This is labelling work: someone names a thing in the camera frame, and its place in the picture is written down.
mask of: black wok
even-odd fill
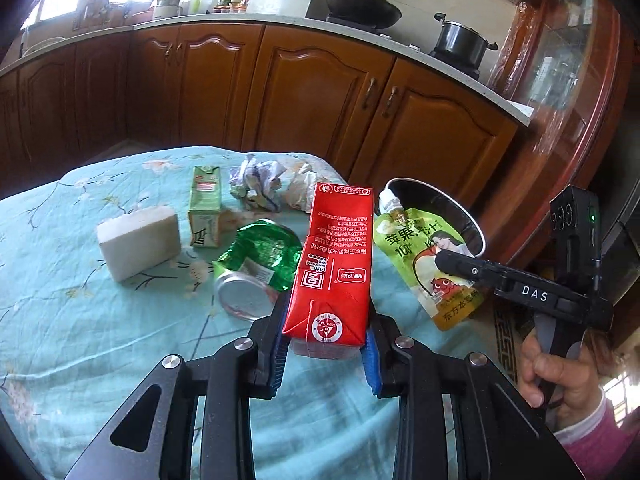
[[[391,27],[402,18],[402,12],[386,0],[326,0],[335,18],[372,28]]]

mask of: metal screw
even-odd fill
[[[401,335],[396,337],[396,346],[398,348],[411,348],[414,346],[415,341],[407,335]]]
[[[180,364],[180,356],[175,354],[168,355],[164,359],[162,359],[162,366],[171,370],[172,368],[177,367]]]
[[[486,358],[486,355],[480,352],[473,352],[469,354],[469,361],[471,361],[473,366],[484,366],[487,364],[488,359]]]
[[[254,345],[254,342],[248,337],[239,337],[234,341],[236,350],[248,350]]]

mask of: crumpled paper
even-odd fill
[[[312,171],[310,164],[303,164],[293,175],[293,179],[284,193],[284,200],[293,209],[311,213],[311,206],[316,193],[316,183],[329,182],[326,178]]]
[[[231,170],[230,192],[246,209],[280,211],[276,191],[282,187],[280,175],[285,167],[275,160],[258,162],[253,155],[247,155],[240,168]]]

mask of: red carton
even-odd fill
[[[371,189],[316,184],[309,234],[282,329],[294,339],[296,353],[341,358],[364,345],[372,235]]]

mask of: white cuff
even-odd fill
[[[574,425],[564,428],[563,430],[556,431],[554,436],[558,439],[558,442],[563,446],[567,446],[568,444],[573,444],[577,442],[585,435],[591,433],[600,421],[604,417],[605,412],[607,411],[607,397],[604,395],[604,390],[600,388],[600,393],[602,394],[602,398],[600,399],[600,403],[596,410],[591,413],[587,418],[584,418],[580,422],[576,422]]]

